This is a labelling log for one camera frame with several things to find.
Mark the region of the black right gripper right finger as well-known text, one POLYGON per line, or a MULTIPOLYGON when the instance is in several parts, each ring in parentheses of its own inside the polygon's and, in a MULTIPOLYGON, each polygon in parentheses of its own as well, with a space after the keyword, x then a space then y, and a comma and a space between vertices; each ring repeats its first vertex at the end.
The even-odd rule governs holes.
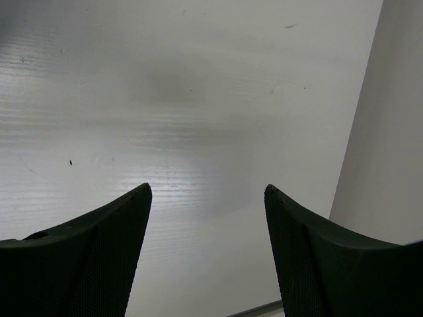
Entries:
POLYGON ((273 185, 264 204, 286 316, 421 316, 422 243, 370 238, 273 185))

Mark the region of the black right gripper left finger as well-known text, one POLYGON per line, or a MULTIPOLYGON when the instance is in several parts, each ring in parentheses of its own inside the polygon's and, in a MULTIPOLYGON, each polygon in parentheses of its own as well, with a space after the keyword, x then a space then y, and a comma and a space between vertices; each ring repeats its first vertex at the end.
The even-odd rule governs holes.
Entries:
POLYGON ((142 184, 22 239, 1 242, 2 316, 124 316, 151 210, 142 184))

